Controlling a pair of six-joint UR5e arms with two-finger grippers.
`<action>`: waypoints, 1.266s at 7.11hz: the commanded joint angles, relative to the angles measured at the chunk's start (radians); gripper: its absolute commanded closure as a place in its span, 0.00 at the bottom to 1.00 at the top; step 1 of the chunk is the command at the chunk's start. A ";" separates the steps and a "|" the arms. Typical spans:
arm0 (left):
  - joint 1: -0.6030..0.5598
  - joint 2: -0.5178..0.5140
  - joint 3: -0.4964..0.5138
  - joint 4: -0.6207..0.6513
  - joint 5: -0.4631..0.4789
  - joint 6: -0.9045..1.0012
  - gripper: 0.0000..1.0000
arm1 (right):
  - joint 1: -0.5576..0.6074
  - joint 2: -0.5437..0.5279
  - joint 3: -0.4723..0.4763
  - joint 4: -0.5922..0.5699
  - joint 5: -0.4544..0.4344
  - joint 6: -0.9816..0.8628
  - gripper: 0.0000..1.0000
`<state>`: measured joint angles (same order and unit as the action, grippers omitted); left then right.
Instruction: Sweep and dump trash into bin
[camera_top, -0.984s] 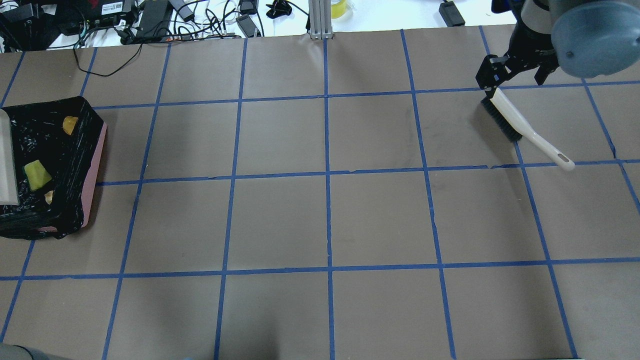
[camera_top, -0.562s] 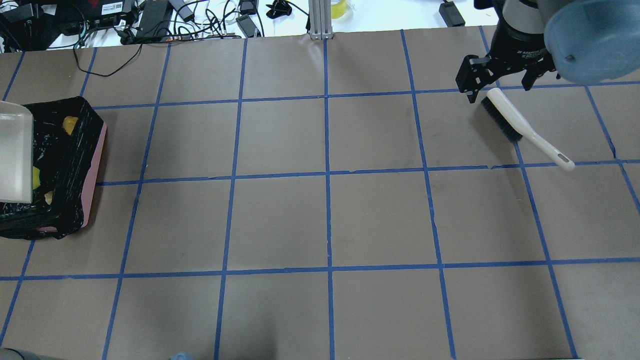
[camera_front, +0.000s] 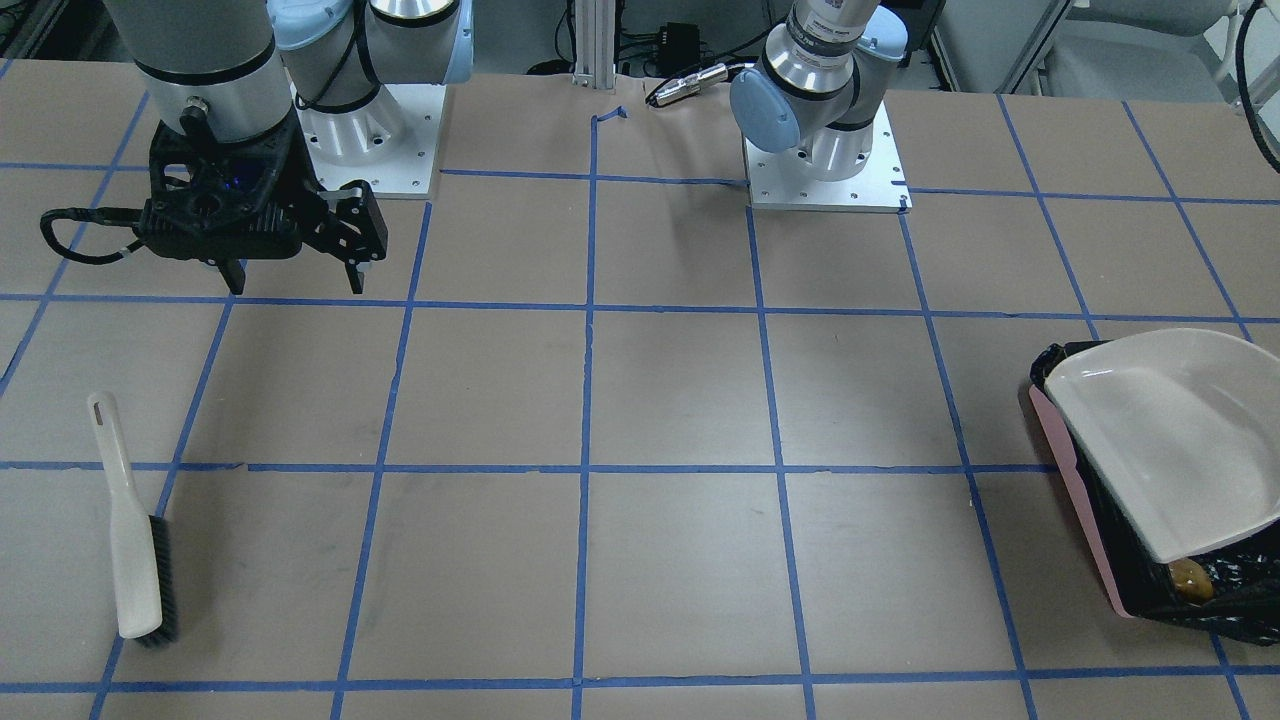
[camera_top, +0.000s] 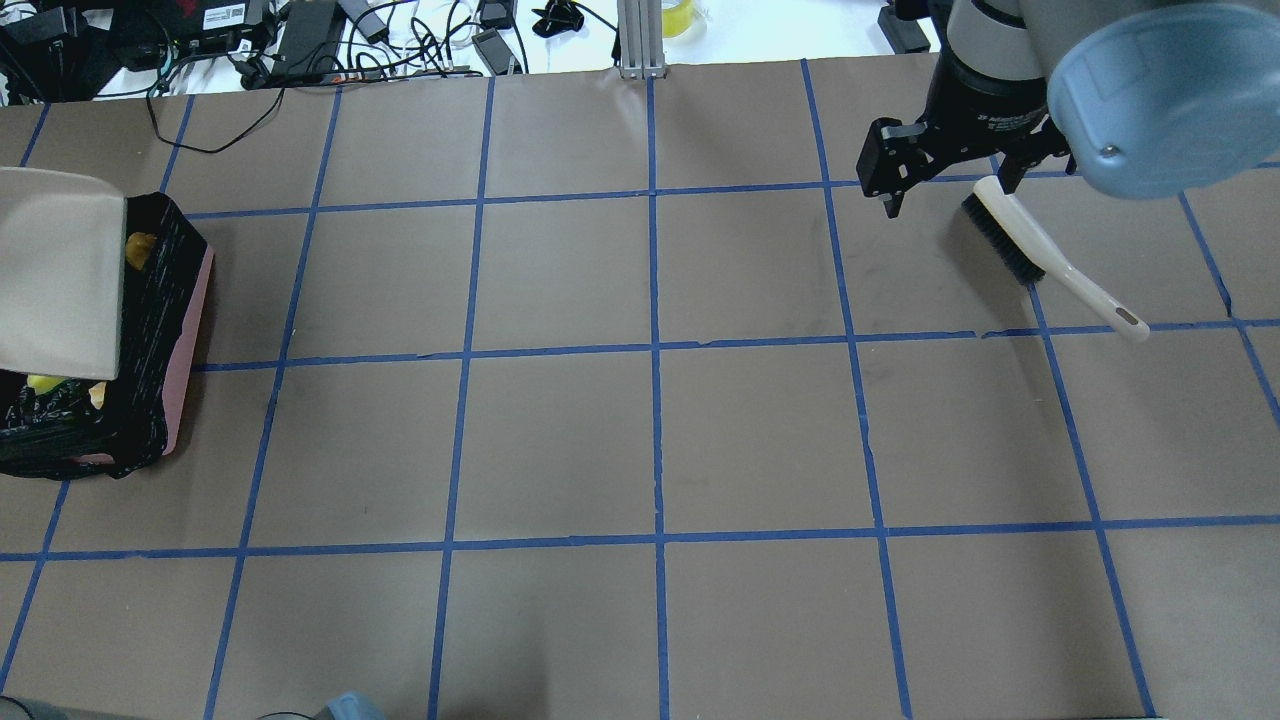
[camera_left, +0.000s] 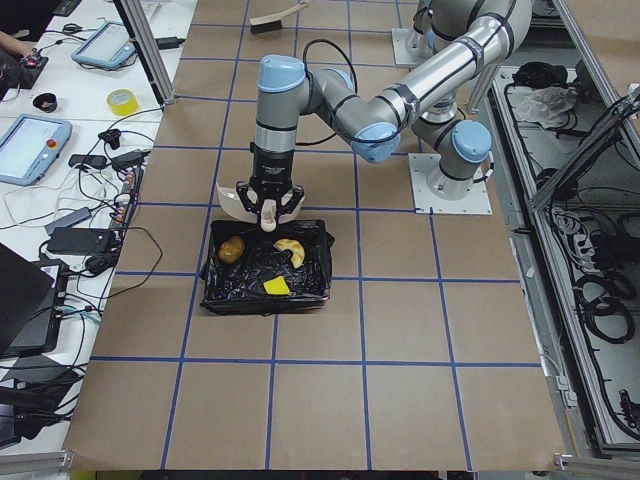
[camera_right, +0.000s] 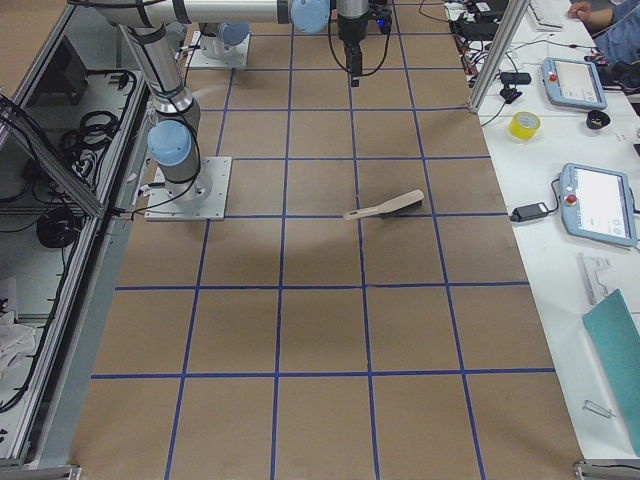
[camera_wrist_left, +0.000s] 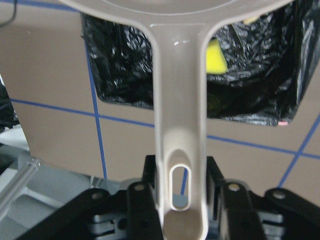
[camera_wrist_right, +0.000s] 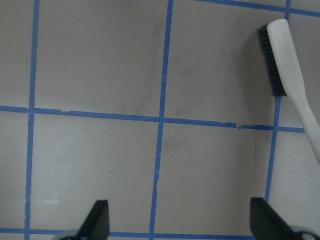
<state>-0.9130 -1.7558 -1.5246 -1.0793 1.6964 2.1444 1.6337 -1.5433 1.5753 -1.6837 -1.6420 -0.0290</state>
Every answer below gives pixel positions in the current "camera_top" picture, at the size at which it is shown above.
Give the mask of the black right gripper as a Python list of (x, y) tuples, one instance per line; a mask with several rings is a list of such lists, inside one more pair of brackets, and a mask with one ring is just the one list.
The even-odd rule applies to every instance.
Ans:
[(879, 199), (888, 219), (900, 217), (905, 193), (963, 161), (1002, 154), (997, 172), (1011, 193), (1047, 158), (1066, 158), (1076, 169), (1066, 137), (1047, 108), (1043, 76), (989, 76), (946, 47), (934, 65), (925, 108), (905, 124), (881, 117), (870, 123), (856, 164), (863, 193)]

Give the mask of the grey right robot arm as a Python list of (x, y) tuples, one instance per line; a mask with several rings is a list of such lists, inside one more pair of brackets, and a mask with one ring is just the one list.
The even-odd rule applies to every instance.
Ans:
[(888, 217), (960, 163), (1000, 156), (1014, 192), (1033, 168), (1119, 199), (1230, 179), (1279, 145), (1275, 1), (893, 1), (941, 50), (922, 114), (872, 122), (856, 173)]

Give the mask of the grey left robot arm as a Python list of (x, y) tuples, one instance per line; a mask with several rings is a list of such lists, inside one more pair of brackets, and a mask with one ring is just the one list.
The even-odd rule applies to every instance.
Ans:
[[(1, 719), (141, 719), (124, 714), (108, 714), (84, 708), (68, 708), (44, 701), (1, 696)], [(311, 712), (274, 711), (256, 719), (387, 719), (374, 702), (360, 693), (346, 693)]]

